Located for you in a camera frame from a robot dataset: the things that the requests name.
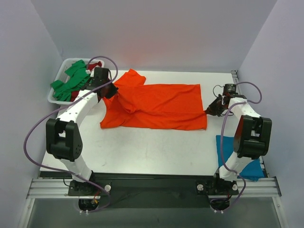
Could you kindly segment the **orange t shirt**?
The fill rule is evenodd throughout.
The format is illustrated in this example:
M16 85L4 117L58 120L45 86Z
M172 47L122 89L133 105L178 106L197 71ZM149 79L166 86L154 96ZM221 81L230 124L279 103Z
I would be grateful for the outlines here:
M205 130L208 125L199 84L145 84L146 77L130 69L114 85L118 92L104 98L102 129L135 127Z

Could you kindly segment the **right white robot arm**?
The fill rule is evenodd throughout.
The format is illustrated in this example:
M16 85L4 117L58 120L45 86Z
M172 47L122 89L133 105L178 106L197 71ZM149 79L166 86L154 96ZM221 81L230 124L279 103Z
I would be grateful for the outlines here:
M252 101L237 92L236 84L225 84L222 86L223 93L207 107L205 113L220 117L224 112L224 120L220 133L220 158L222 165L218 167L216 174L218 178L210 182L211 190L216 194L221 194L228 187L226 181L233 182L241 178L240 173L252 161L265 156L269 149L270 136L272 130L272 120L262 117L252 107L251 104L259 104L262 101L261 90L253 83L252 85L259 92L259 100ZM223 149L224 130L229 113L233 113L238 119L237 129L234 135L233 152L225 160Z

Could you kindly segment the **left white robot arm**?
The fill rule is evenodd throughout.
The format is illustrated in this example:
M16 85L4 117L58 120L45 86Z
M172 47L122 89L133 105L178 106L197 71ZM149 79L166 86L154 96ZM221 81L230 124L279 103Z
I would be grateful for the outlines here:
M79 91L74 102L57 119L46 122L47 153L65 165L73 180L80 182L79 190L87 196L95 192L96 184L90 180L92 171L81 156L83 141L79 126L102 98L112 98L118 92L111 79L108 68L94 68L93 76Z

